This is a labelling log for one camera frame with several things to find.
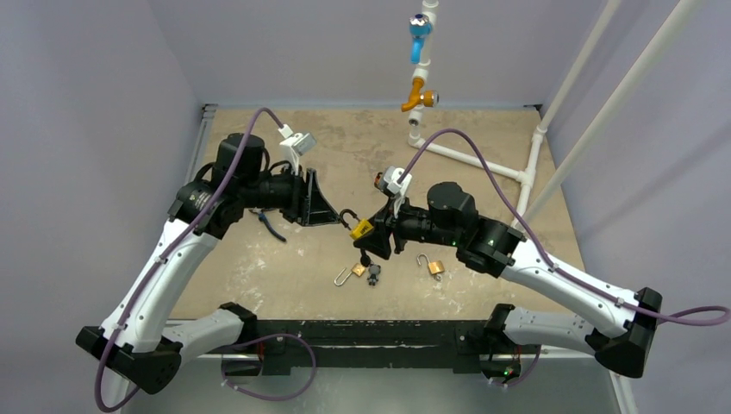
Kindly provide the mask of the yellow black padlock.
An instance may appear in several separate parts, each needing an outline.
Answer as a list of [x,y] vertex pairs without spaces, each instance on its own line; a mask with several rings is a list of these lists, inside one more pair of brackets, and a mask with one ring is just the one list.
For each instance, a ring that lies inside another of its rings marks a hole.
[[[357,220],[358,222],[351,226],[347,221],[346,216],[351,217],[353,220]],[[341,224],[349,230],[349,235],[354,242],[368,236],[375,229],[374,225],[368,219],[360,219],[352,209],[343,209],[339,213],[339,219]]]

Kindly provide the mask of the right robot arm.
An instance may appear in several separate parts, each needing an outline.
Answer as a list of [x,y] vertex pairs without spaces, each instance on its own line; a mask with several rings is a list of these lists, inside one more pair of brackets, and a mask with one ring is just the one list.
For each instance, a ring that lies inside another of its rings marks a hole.
[[478,213],[474,197],[455,182],[433,185],[428,206],[390,199],[352,230],[353,245],[387,260],[407,242],[456,249],[456,258],[476,273],[523,285],[572,311],[572,316],[498,306],[484,327],[486,344],[504,351],[512,344],[569,348],[589,354],[603,367],[638,379],[646,368],[658,327],[654,313],[662,296],[603,282],[551,255],[498,220]]

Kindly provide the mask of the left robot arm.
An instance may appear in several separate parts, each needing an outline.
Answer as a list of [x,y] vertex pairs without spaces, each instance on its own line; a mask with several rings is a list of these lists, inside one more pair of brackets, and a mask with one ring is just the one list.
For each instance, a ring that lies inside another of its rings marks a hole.
[[134,285],[99,326],[80,330],[76,343],[135,390],[162,391],[188,361],[218,348],[245,353],[259,338],[257,317],[229,302],[200,319],[168,327],[191,276],[247,210],[278,210],[303,227],[337,224],[316,171],[301,157],[316,144],[309,133],[283,131],[283,159],[272,162],[264,141],[234,133],[177,193],[157,247]]

